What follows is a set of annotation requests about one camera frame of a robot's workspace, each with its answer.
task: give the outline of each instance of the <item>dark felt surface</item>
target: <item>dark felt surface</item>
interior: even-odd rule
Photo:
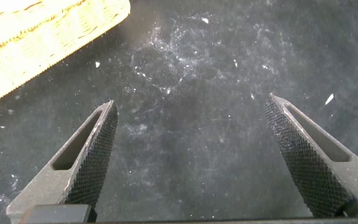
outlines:
[[[291,101],[358,155],[358,1],[131,3],[119,26],[0,99],[0,223],[108,100],[119,126],[98,220],[311,216],[264,101]]]

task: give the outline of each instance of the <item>metal tool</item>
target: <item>metal tool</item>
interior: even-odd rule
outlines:
[[[270,94],[265,113],[317,219],[214,223],[358,223],[358,157],[282,98]],[[96,109],[8,206],[12,223],[95,222],[116,125],[114,102]]]

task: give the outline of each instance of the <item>textured wood surface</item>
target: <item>textured wood surface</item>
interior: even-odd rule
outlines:
[[[130,11],[129,0],[3,2],[0,97],[120,23]]]

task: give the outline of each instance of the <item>knurled surface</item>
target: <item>knurled surface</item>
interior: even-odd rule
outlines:
[[[352,195],[339,183],[331,168],[269,96],[265,114],[280,145],[292,179],[315,217],[333,217]]]
[[[84,152],[83,161],[65,203],[88,204],[93,208],[96,206],[109,165],[116,125],[117,111],[113,106]]]

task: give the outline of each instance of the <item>white speck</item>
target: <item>white speck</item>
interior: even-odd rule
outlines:
[[[17,187],[17,181],[18,181],[19,179],[16,179],[14,182],[13,182],[13,184],[12,184],[12,190],[16,190],[16,187]]]
[[[333,100],[333,98],[334,98],[334,94],[331,94],[331,95],[328,97],[327,101],[326,101],[326,105],[327,105],[329,102],[331,102],[331,100]]]
[[[147,129],[147,126],[146,125],[144,125],[144,124],[141,124],[140,125],[140,130],[141,131],[144,131],[144,130],[146,130]]]

